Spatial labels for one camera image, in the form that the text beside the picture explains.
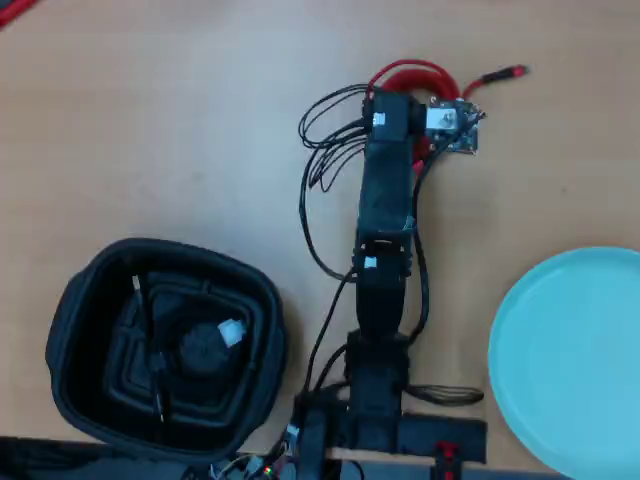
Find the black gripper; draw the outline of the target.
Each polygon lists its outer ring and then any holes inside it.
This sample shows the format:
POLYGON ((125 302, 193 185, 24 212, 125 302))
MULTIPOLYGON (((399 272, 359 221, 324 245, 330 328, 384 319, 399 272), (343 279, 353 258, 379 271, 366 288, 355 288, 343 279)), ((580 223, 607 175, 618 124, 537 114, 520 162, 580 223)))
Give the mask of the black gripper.
POLYGON ((409 137, 424 136, 426 133, 426 120, 428 107, 416 100, 414 97, 408 99, 408 127, 409 137))

